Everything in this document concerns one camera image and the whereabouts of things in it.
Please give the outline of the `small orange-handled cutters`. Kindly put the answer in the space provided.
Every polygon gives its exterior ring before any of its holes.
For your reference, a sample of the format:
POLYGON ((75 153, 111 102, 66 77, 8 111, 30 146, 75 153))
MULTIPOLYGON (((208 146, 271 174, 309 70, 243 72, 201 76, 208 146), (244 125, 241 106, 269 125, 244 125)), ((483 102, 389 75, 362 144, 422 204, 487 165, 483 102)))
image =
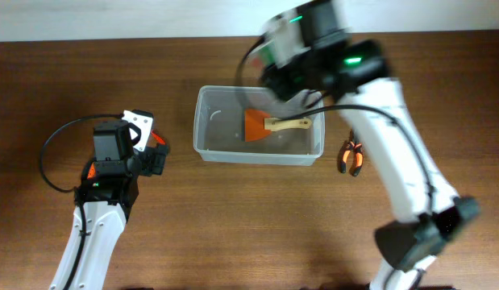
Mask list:
POLYGON ((154 130, 151 131, 151 136, 154 138, 155 141, 157 141, 161 145, 165 145, 166 142, 162 137, 160 137, 154 130))

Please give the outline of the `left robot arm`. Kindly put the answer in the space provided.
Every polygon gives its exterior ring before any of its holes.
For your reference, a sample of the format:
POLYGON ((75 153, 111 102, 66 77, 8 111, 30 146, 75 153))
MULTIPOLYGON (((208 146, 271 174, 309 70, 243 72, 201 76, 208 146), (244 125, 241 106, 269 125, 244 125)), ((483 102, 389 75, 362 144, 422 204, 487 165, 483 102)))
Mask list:
POLYGON ((161 175, 168 144, 139 149, 143 129, 127 120, 94 127, 94 157, 73 190, 73 227, 50 289, 101 289, 115 245, 139 195, 138 178, 161 175))

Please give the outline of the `orange black long-nose pliers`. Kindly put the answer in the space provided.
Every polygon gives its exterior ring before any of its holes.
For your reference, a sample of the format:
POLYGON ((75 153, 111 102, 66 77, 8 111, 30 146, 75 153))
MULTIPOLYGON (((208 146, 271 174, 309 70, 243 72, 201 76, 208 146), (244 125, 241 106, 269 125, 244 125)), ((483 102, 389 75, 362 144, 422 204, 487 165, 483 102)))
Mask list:
POLYGON ((338 170, 340 173, 349 172, 357 177, 363 167, 363 144, 356 133, 351 130, 348 139, 343 143, 339 151, 338 170), (347 162, 350 154, 353 154, 353 163, 348 167, 347 162))

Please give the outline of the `orange scraper wooden handle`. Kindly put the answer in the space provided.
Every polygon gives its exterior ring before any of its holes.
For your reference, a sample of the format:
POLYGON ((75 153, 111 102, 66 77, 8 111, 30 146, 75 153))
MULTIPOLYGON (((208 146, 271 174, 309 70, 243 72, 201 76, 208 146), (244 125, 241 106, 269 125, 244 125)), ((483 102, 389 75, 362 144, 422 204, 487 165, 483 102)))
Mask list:
POLYGON ((289 129, 310 129, 313 122, 309 118, 282 120, 271 117, 263 110, 244 111, 244 141, 254 142, 265 139, 271 133, 289 129))

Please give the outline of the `orange perforated cylinder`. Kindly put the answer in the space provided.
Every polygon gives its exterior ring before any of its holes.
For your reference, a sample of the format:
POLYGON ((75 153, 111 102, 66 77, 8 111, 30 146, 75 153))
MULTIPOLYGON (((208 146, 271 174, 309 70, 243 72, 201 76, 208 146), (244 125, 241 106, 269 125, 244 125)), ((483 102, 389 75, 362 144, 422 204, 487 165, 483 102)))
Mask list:
POLYGON ((89 171, 87 173, 87 177, 86 179, 89 180, 89 179, 93 179, 94 177, 96 176, 96 169, 95 169, 95 164, 92 163, 90 166, 89 166, 89 171))

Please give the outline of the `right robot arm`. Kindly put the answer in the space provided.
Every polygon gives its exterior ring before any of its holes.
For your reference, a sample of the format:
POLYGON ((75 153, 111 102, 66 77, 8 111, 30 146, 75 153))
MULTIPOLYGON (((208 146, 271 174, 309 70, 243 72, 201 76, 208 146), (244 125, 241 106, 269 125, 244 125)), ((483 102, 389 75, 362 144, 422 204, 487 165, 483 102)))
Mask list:
POLYGON ((252 55, 263 64, 261 83, 279 99, 307 89, 333 98, 378 171, 394 215, 375 231, 382 262, 369 287, 415 289, 480 206, 460 196, 431 158, 380 43, 352 42, 333 3, 312 1, 268 20, 252 55))

